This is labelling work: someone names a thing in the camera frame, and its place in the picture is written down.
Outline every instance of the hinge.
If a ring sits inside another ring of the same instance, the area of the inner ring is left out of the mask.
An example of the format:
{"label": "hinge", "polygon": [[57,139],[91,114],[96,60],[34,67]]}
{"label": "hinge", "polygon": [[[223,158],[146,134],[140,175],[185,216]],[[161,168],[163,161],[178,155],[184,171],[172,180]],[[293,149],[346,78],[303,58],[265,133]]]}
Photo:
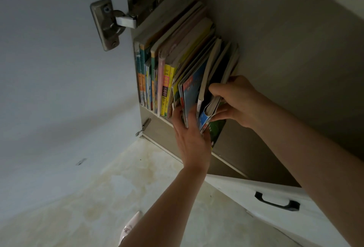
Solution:
{"label": "hinge", "polygon": [[119,35],[126,27],[137,28],[164,0],[132,0],[129,12],[114,10],[111,0],[93,2],[90,6],[104,51],[116,48]]}
{"label": "hinge", "polygon": [[140,133],[143,133],[147,129],[147,127],[151,121],[152,121],[151,118],[148,118],[146,121],[144,121],[142,129],[138,133],[136,133],[135,136],[138,137],[140,135]]}

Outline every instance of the stack of books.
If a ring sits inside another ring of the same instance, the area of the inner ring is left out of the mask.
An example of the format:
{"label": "stack of books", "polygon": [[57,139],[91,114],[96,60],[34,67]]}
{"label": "stack of books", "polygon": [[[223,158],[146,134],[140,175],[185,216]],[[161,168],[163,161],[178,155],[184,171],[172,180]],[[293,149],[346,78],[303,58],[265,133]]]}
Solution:
{"label": "stack of books", "polygon": [[134,39],[140,104],[167,119],[181,105],[188,127],[188,112],[197,103],[199,129],[210,127],[212,146],[225,121],[210,123],[221,98],[208,88],[226,83],[239,59],[238,47],[215,30],[202,2],[182,0]]}

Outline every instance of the person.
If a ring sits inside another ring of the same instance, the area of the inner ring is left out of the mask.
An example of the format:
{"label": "person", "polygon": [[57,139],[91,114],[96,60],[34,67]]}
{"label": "person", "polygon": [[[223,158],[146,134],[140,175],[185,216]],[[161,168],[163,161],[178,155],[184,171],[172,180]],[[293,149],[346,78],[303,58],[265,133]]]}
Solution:
{"label": "person", "polygon": [[[214,96],[226,103],[214,120],[233,119],[253,129],[290,171],[352,247],[364,246],[364,162],[322,136],[254,89],[243,76],[212,84]],[[120,247],[179,246],[211,160],[209,131],[200,134],[196,106],[189,128],[181,108],[172,123],[183,169],[121,242]]]}

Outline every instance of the white drawer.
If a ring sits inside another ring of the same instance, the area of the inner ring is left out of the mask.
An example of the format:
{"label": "white drawer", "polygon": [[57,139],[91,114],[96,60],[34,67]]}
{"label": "white drawer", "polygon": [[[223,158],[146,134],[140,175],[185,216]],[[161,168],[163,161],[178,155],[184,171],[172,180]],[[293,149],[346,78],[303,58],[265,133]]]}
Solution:
{"label": "white drawer", "polygon": [[302,188],[215,175],[206,181],[264,222],[322,247],[350,247]]}

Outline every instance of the drawer handle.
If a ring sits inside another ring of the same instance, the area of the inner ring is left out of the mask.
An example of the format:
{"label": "drawer handle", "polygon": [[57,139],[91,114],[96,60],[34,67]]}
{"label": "drawer handle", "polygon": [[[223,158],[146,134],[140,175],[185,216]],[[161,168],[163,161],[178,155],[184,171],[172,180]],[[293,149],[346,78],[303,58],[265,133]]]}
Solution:
{"label": "drawer handle", "polygon": [[271,205],[271,206],[276,207],[276,208],[285,209],[286,211],[298,212],[300,210],[300,203],[298,203],[296,201],[293,201],[293,200],[289,200],[289,203],[288,203],[287,206],[280,206],[280,205],[277,205],[277,204],[274,204],[274,203],[264,201],[263,200],[263,194],[260,193],[260,192],[255,193],[255,198],[258,199],[259,201],[263,202],[263,203],[266,203],[266,204]]}

